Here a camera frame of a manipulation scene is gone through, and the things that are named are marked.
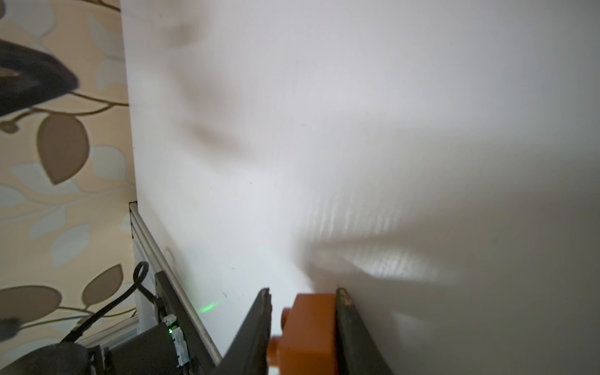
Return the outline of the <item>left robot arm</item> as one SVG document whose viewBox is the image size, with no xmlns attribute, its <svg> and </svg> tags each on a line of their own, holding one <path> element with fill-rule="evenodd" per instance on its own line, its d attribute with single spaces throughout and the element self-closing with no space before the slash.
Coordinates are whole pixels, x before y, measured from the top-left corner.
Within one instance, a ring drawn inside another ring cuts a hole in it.
<svg viewBox="0 0 600 375">
<path fill-rule="evenodd" d="M 78 77 L 54 56 L 1 42 L 1 114 L 23 118 L 40 112 L 39 104 L 76 91 Z M 75 114 L 52 112 L 37 136 L 42 166 L 54 185 L 72 178 L 86 163 L 89 140 Z M 157 272 L 156 292 L 144 286 L 151 273 L 149 262 L 139 262 L 133 284 L 117 299 L 84 317 L 58 344 L 46 345 L 8 365 L 4 374 L 201 374 L 202 347 L 196 343 L 191 316 L 164 272 Z M 115 348 L 85 346 L 81 336 L 134 293 L 156 309 L 158 323 Z"/>
</svg>

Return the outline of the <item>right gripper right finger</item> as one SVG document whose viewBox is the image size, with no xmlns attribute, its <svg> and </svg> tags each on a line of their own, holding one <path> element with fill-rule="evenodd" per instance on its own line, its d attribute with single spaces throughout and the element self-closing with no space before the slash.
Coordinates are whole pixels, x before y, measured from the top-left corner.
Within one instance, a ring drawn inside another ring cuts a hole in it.
<svg viewBox="0 0 600 375">
<path fill-rule="evenodd" d="M 388 374 L 385 362 L 348 291 L 336 290 L 336 345 L 340 374 Z"/>
</svg>

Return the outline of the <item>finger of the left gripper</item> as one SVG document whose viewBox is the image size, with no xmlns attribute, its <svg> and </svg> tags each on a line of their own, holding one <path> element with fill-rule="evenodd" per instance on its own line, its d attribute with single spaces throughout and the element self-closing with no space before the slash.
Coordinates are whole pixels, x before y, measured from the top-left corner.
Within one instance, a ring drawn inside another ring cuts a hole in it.
<svg viewBox="0 0 600 375">
<path fill-rule="evenodd" d="M 77 75 L 45 52 L 1 41 L 1 115 L 59 98 L 79 88 Z"/>
</svg>

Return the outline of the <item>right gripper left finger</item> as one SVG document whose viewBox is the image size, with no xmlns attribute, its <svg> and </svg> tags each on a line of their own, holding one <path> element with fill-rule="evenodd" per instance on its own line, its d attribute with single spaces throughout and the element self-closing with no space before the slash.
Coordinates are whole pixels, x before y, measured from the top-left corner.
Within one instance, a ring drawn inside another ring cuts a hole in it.
<svg viewBox="0 0 600 375">
<path fill-rule="evenodd" d="M 212 372 L 216 375 L 266 375 L 267 348 L 271 338 L 270 289 L 261 289 L 226 355 Z"/>
</svg>

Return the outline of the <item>orange brown lego brick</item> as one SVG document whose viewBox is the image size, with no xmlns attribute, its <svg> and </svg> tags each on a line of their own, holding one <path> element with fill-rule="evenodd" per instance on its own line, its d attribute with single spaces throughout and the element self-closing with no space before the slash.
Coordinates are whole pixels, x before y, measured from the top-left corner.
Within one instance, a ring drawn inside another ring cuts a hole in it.
<svg viewBox="0 0 600 375">
<path fill-rule="evenodd" d="M 334 294 L 298 294 L 281 314 L 281 330 L 269 340 L 270 367 L 280 374 L 338 373 Z"/>
</svg>

